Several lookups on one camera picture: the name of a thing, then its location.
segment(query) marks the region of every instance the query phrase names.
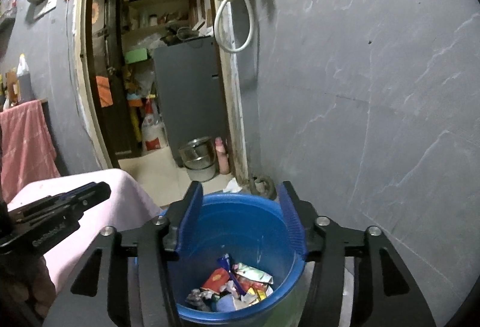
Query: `pink towel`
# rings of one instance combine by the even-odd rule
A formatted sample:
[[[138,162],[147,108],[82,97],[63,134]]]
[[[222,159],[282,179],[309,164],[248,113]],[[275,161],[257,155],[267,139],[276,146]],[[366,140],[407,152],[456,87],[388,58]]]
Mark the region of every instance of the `pink towel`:
[[[2,128],[1,186],[9,203],[31,182],[59,177],[56,153],[40,101],[30,101],[0,113]]]

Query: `white cloth on floor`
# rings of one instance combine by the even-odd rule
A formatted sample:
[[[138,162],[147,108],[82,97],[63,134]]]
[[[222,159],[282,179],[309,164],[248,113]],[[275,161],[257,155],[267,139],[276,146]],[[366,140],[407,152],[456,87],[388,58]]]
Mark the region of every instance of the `white cloth on floor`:
[[[90,182],[106,182],[112,193],[110,198],[85,211],[80,229],[45,254],[50,278],[57,289],[62,289],[68,274],[104,226],[118,231],[131,230],[145,224],[159,214],[159,208],[150,196],[129,174],[119,169],[96,171],[33,182],[23,188],[8,204],[16,209],[49,195],[68,192]]]

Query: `blue trash bin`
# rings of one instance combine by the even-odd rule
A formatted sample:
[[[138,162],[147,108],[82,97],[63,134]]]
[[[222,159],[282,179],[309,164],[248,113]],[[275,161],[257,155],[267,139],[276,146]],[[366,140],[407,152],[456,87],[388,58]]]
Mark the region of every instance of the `blue trash bin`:
[[[302,275],[305,262],[290,248],[280,205],[258,196],[237,193],[206,195],[196,224],[194,248],[169,264],[178,313],[204,325],[261,327]],[[257,267],[274,279],[273,294],[259,304],[234,312],[209,313],[188,308],[185,298],[218,268],[217,259],[230,254],[236,262]]]

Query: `door frame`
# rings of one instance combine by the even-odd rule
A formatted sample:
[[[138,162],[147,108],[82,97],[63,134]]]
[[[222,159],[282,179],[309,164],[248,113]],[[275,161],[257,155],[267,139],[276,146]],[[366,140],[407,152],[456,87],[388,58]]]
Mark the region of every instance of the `door frame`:
[[[83,108],[84,120],[93,144],[99,166],[105,169],[119,167],[111,145],[108,141],[105,123],[101,117],[101,106],[96,87],[93,68],[91,14],[92,0],[75,0],[74,9],[74,65],[78,79],[78,92]],[[213,0],[212,16],[218,9],[219,2]],[[248,166],[245,152],[245,135],[243,131],[242,104],[239,96],[238,74],[232,74],[230,55],[215,46],[217,59],[221,66],[223,90],[225,93],[228,128],[230,132],[232,172],[240,185],[248,183]]]

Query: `gray refrigerator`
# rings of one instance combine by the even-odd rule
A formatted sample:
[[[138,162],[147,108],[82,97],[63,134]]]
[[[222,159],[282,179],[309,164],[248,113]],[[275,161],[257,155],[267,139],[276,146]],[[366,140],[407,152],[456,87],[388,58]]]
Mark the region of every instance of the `gray refrigerator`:
[[[227,112],[212,37],[154,51],[160,109],[178,166],[178,149],[202,136],[227,137]]]

